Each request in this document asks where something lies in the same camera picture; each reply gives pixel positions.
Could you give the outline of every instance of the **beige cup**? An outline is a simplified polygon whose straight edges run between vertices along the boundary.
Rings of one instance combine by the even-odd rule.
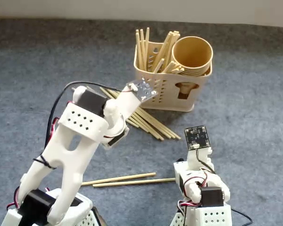
[[[184,68],[182,74],[202,76],[209,69],[213,59],[213,49],[204,39],[187,36],[178,40],[172,48],[172,60]]]

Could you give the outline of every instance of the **perforated panel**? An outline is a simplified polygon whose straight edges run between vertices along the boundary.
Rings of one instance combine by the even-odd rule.
[[[88,215],[78,224],[76,224],[75,226],[99,226],[96,217],[93,213],[93,211],[91,210]]]
[[[72,103],[67,105],[59,124],[93,140],[101,140],[108,128],[103,118]]]
[[[184,216],[182,213],[176,213],[170,226],[183,226]]]
[[[232,226],[231,206],[196,208],[197,226]]]

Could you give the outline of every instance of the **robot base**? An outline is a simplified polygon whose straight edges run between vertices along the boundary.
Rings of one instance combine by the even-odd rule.
[[[186,219],[178,212],[170,226],[232,226],[231,206],[187,207]]]
[[[47,192],[48,195],[56,198],[61,189],[55,189]],[[78,206],[70,207],[63,220],[56,226],[106,226],[105,221],[99,215],[97,209],[93,207],[92,201],[80,193],[76,194],[76,198],[82,202]],[[17,209],[8,210],[1,226],[28,226],[21,224],[22,216]]]

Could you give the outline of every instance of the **utensil holder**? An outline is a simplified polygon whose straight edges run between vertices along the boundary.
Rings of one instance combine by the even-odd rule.
[[[151,69],[162,43],[149,42],[147,65]],[[140,70],[138,67],[137,51],[135,48],[134,68],[137,79],[144,78],[157,92],[154,98],[144,102],[142,108],[189,112],[194,108],[194,102],[203,85],[212,74],[212,64],[202,76],[189,76],[173,73],[152,73]]]

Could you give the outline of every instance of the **black cable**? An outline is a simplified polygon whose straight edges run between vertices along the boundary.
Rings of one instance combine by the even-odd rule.
[[[53,114],[56,110],[56,107],[57,107],[57,104],[59,102],[59,100],[61,99],[62,95],[64,94],[64,92],[66,91],[66,89],[68,87],[70,87],[71,85],[75,85],[75,84],[80,84],[80,83],[84,83],[84,84],[91,84],[91,85],[95,85],[95,86],[100,86],[100,87],[103,87],[103,88],[106,88],[106,89],[110,89],[110,90],[114,90],[114,91],[121,91],[119,89],[116,89],[116,88],[113,88],[113,87],[108,87],[108,86],[104,86],[102,84],[99,84],[99,83],[95,83],[95,82],[91,82],[91,81],[73,81],[73,82],[70,82],[68,83],[64,88],[63,90],[61,91],[61,93],[58,95],[57,99],[55,100],[52,108],[51,108],[51,111],[50,111],[50,115],[49,115],[49,118],[48,118],[48,122],[47,122],[47,130],[46,130],[46,138],[45,138],[45,146],[44,148],[46,148],[48,142],[49,142],[49,137],[50,137],[50,128],[51,128],[51,124],[52,124],[52,118],[53,118]]]
[[[196,149],[196,158],[197,158],[197,160],[198,160],[202,165],[204,165],[205,167],[207,167],[207,168],[211,171],[211,173],[216,174],[215,171],[214,171],[209,165],[207,165],[205,162],[203,162],[203,161],[201,161],[201,160],[199,159],[199,151],[198,151],[198,148]]]
[[[184,210],[184,220],[183,220],[183,226],[185,226],[185,219],[187,217],[187,206],[185,207],[185,210]]]
[[[245,218],[247,218],[247,219],[249,220],[248,223],[246,223],[246,224],[244,224],[244,225],[242,225],[242,226],[248,226],[248,225],[251,225],[251,224],[253,223],[252,218],[250,218],[250,216],[248,216],[247,214],[242,213],[242,212],[240,212],[240,211],[237,211],[237,210],[235,210],[235,209],[233,209],[233,208],[232,208],[232,211],[233,211],[233,212],[236,212],[236,213],[239,213],[240,215],[244,216]]]
[[[34,158],[33,160],[34,160],[34,161],[37,161],[37,162],[39,162],[39,163],[42,163],[44,166],[48,167],[49,169],[52,169],[52,170],[55,170],[55,169],[56,169],[56,167],[50,166],[49,162],[46,161],[46,159],[43,157],[42,154],[40,154],[40,157],[41,157],[42,161],[39,160],[39,159],[36,159],[36,158]]]

